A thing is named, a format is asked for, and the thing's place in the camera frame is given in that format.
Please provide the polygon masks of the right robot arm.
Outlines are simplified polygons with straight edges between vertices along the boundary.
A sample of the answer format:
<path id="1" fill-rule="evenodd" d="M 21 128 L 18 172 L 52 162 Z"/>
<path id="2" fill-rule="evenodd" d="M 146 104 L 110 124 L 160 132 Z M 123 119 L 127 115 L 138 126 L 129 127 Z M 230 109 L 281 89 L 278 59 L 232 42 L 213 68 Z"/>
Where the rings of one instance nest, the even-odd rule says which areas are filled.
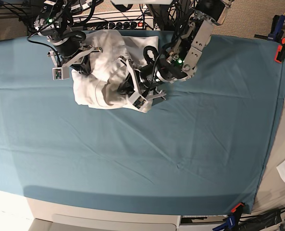
<path id="1" fill-rule="evenodd" d="M 27 41 L 50 48 L 48 57 L 54 63 L 52 78 L 65 80 L 70 78 L 70 68 L 88 76 L 91 73 L 89 56 L 100 52 L 102 48 L 85 44 L 87 35 L 72 27 L 84 26 L 93 16 L 97 2 L 89 3 L 90 12 L 86 19 L 74 22 L 72 6 L 75 0 L 46 0 L 42 12 L 34 21 L 35 33 Z"/>

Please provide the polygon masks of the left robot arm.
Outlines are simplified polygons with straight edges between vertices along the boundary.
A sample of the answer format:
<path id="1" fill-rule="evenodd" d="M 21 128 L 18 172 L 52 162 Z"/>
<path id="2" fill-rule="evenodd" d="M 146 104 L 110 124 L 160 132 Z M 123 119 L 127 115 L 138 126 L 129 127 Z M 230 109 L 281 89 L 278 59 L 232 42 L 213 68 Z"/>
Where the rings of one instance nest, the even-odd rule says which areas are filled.
<path id="1" fill-rule="evenodd" d="M 117 92 L 126 96 L 129 104 L 140 112 L 157 98 L 165 100 L 166 92 L 159 87 L 186 81 L 195 75 L 214 27 L 223 24 L 231 5 L 230 0 L 194 1 L 188 13 L 177 22 L 169 43 L 160 50 L 153 46 L 143 49 L 145 66 L 139 67 L 132 60 L 119 57 L 127 67 L 128 75 Z"/>

